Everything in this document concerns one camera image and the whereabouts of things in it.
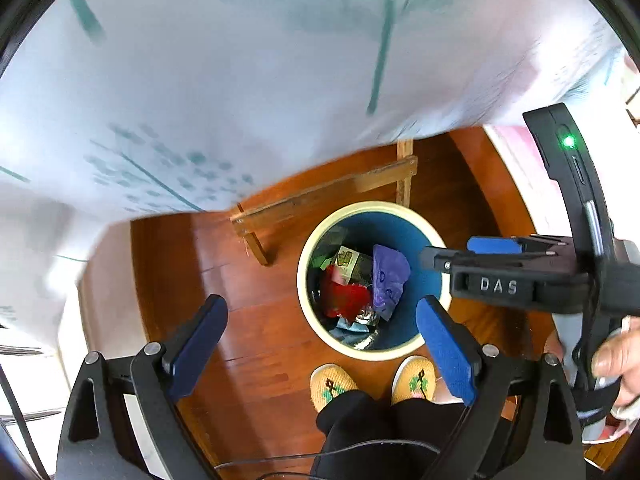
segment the blue gripper pad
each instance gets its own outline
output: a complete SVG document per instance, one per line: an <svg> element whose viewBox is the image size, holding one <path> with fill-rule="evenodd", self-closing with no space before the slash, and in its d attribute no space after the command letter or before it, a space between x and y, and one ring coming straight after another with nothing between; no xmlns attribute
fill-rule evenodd
<svg viewBox="0 0 640 480"><path fill-rule="evenodd" d="M223 298L210 296L204 307L204 315L172 363L167 396L173 402L191 395L226 328L228 307Z"/></svg>
<svg viewBox="0 0 640 480"><path fill-rule="evenodd" d="M472 236L466 243L466 248L476 254L519 254L522 246L512 238L493 238Z"/></svg>
<svg viewBox="0 0 640 480"><path fill-rule="evenodd" d="M481 363L476 340L466 327L453 322L435 296L418 301L415 322L449 391L465 406L472 404L476 399L474 379Z"/></svg>

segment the wooden stand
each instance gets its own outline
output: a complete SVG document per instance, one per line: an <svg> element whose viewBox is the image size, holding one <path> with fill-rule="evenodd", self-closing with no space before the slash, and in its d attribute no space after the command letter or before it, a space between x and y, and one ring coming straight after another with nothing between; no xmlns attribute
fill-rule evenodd
<svg viewBox="0 0 640 480"><path fill-rule="evenodd" d="M255 235L258 229L292 218L303 210L320 205L327 197L353 196L396 183L396 203L409 207L411 177L417 173L418 157L413 155L414 141L398 141L398 160L366 173L354 173L337 178L320 186L310 187L282 200L244 211L240 204L232 209L231 223L236 234L261 265L268 265L264 249Z"/></svg>

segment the wooden floor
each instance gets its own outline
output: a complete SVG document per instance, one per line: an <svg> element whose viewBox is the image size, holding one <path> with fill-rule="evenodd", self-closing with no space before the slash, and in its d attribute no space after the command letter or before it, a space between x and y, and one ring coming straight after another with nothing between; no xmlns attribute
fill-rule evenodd
<svg viewBox="0 0 640 480"><path fill-rule="evenodd" d="M463 248L471 235L500 235L491 209L467 163L448 135L419 140L412 209L425 217L447 246ZM245 208L303 187L394 160L387 146L316 168L243 203ZM400 360L368 363L338 354L307 325L298 304L296 266L311 231L329 213L361 200L394 201L395 186L333 200L306 216L258 236L273 264L247 256L225 214L180 214L132 224L136 289L150 340L166 338L189 319L208 294L229 306L228 328L194 394L180 413L207 457L215 463L243 458L314 452L316 429L308 379L319 365L343 366L361 389L388 396ZM481 342L509 354L531 349L529 326L519 312L454 299L450 314ZM269 470L308 471L310 462L268 463L226 470L225 478L256 478Z"/></svg>

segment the leg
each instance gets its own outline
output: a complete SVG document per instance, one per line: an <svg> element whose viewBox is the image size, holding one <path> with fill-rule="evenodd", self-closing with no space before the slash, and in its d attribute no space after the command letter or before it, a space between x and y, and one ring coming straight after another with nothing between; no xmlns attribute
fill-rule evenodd
<svg viewBox="0 0 640 480"><path fill-rule="evenodd" d="M414 153L414 140L398 140L398 160ZM409 207L411 198L411 177L396 182L396 203Z"/></svg>
<svg viewBox="0 0 640 480"><path fill-rule="evenodd" d="M244 209L242 209L242 206L238 203L231 211L232 214L238 214L244 212ZM258 237L254 232L245 234L244 236L242 236L242 240L244 240L245 246L251 250L251 252L255 256L255 259L258 260L261 265L269 265L267 255L264 253L262 244L260 243L260 240L258 240Z"/></svg>
<svg viewBox="0 0 640 480"><path fill-rule="evenodd" d="M392 394L392 416L398 438L418 440L442 449L462 416L464 404L435 404L431 402L435 391L433 364L424 357L407 358L396 374ZM480 472L495 473L500 464L511 423L501 418L494 439L480 466ZM433 451L420 447L407 447L414 467L423 474L436 459Z"/></svg>
<svg viewBox="0 0 640 480"><path fill-rule="evenodd" d="M312 376L312 399L318 429L326 435L322 451L379 438L396 438L383 408L369 395L355 389L355 383L341 368L320 370ZM329 480L413 480L415 472L403 447L368 446L353 451L316 458L311 474Z"/></svg>

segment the trash can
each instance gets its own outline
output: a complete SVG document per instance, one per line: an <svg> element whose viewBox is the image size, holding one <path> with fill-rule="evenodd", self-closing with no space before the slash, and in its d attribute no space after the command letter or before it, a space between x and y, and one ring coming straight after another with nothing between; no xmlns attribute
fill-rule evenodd
<svg viewBox="0 0 640 480"><path fill-rule="evenodd" d="M312 267L311 262L318 256L333 256L340 245L371 255L375 244L404 254L411 275L389 322L369 348L360 350L329 332L336 318L324 315L318 298L318 283L324 271ZM420 348L424 340L415 323L415 306L420 298L433 294L446 310L451 302L449 275L420 268L418 255L426 245L445 246L424 218L394 203L359 202L329 215L311 233L298 263L298 298L311 328L341 354L365 361L396 359Z"/></svg>

